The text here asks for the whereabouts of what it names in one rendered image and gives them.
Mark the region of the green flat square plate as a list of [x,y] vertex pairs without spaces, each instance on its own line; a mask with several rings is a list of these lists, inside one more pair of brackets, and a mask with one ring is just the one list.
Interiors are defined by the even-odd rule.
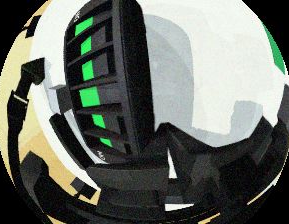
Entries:
[[[262,26],[264,26],[264,23],[262,23]],[[272,47],[274,64],[276,64],[277,67],[280,68],[282,73],[284,73],[285,75],[285,67],[284,67],[285,64],[284,64],[284,59],[282,59],[280,49],[278,49],[276,41],[274,41],[272,35],[270,35],[268,28],[266,28],[265,26],[264,28],[265,28],[266,35],[268,35],[268,39],[270,41],[270,47]]]

